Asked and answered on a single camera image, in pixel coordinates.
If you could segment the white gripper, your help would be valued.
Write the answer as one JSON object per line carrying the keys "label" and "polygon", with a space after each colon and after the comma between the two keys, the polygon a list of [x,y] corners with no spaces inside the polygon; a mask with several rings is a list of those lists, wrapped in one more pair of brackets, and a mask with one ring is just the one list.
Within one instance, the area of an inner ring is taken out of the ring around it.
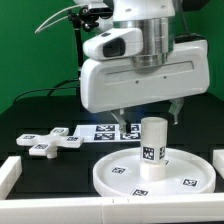
{"label": "white gripper", "polygon": [[131,124],[123,118],[125,108],[171,100],[172,123],[184,99],[207,91],[210,83],[208,44],[205,40],[178,43],[161,66],[133,66],[129,58],[104,62],[87,60],[81,71],[82,105],[92,113],[111,111],[121,134],[131,132]]}

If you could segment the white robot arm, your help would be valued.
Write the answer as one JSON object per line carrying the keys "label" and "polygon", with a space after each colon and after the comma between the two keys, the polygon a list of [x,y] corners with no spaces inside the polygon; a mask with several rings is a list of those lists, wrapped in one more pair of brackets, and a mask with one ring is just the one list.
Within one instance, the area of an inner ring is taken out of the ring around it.
{"label": "white robot arm", "polygon": [[113,0],[112,28],[83,44],[82,105],[92,113],[109,111],[122,133],[128,107],[172,102],[177,116],[185,96],[209,86],[205,40],[175,41],[173,0]]}

